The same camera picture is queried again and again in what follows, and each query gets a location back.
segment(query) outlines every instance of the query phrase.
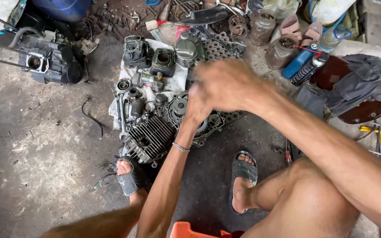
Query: motion-blurred hand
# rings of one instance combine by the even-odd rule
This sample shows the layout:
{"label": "motion-blurred hand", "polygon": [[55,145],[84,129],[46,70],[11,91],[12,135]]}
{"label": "motion-blurred hand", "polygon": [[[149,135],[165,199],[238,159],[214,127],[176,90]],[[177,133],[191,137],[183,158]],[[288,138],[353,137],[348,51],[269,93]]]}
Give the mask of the motion-blurred hand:
{"label": "motion-blurred hand", "polygon": [[207,98],[200,94],[199,85],[193,85],[189,90],[188,107],[185,120],[191,120],[196,125],[201,124],[213,110]]}
{"label": "motion-blurred hand", "polygon": [[261,93],[265,83],[251,68],[237,60],[200,64],[196,74],[201,81],[199,91],[215,109],[245,110],[248,97]]}

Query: concrete floor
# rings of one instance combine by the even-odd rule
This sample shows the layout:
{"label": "concrete floor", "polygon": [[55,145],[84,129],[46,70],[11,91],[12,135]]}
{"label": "concrete floor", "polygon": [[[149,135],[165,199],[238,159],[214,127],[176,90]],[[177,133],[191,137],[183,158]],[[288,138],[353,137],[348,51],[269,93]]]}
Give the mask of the concrete floor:
{"label": "concrete floor", "polygon": [[[265,66],[263,50],[250,48],[247,54],[253,54],[245,61],[259,75],[278,75]],[[29,73],[0,64],[0,238],[37,237],[53,226],[128,204],[113,178],[107,187],[89,192],[107,174],[119,147],[119,132],[112,130],[108,107],[113,99],[110,84],[118,80],[121,56],[121,45],[102,38],[90,58],[92,86],[39,84]],[[17,57],[0,50],[0,59],[16,62]],[[280,78],[277,84],[290,96],[295,91]],[[92,100],[85,111],[103,123],[102,141],[98,125],[80,110],[88,96]],[[331,125],[353,138],[360,135],[357,126],[338,119]],[[190,221],[193,230],[218,235],[221,229],[246,230],[264,218],[268,213],[262,210],[241,216],[231,213],[227,205],[231,154],[249,149],[258,158],[261,181],[284,168],[284,158],[271,151],[272,146],[283,148],[284,140],[254,115],[215,132],[204,147],[189,154],[173,221]],[[375,136],[362,143],[373,148]],[[378,237],[378,229],[361,216],[351,237]]]}

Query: silver bracelet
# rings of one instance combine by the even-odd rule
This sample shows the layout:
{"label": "silver bracelet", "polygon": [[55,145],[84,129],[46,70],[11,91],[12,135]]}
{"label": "silver bracelet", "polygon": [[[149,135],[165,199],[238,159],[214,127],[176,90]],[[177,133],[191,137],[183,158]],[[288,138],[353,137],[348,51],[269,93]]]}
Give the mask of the silver bracelet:
{"label": "silver bracelet", "polygon": [[190,149],[185,149],[185,148],[181,147],[180,145],[176,144],[175,142],[173,142],[173,145],[175,147],[177,147],[177,149],[180,149],[183,152],[189,152],[190,151]]}

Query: bare leg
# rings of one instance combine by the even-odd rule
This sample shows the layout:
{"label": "bare leg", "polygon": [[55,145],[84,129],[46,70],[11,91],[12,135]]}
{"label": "bare leg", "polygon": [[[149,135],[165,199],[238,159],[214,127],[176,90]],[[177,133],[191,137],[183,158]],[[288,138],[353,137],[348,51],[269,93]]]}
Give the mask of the bare leg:
{"label": "bare leg", "polygon": [[265,209],[271,213],[242,238],[347,237],[359,211],[308,158],[269,176],[255,187],[236,178],[233,208]]}
{"label": "bare leg", "polygon": [[[127,161],[118,161],[118,175],[132,170]],[[140,212],[148,197],[145,189],[130,195],[130,205],[119,210],[94,215],[69,225],[54,227],[40,238],[126,238],[137,224]]]}

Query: plastic bag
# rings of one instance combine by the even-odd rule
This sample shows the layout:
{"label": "plastic bag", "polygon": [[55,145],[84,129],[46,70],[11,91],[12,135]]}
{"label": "plastic bag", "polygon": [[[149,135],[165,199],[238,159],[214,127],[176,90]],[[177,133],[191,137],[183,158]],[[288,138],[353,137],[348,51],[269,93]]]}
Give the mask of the plastic bag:
{"label": "plastic bag", "polygon": [[288,15],[298,10],[298,0],[264,0],[263,9],[271,9],[277,14],[277,21],[282,22]]}

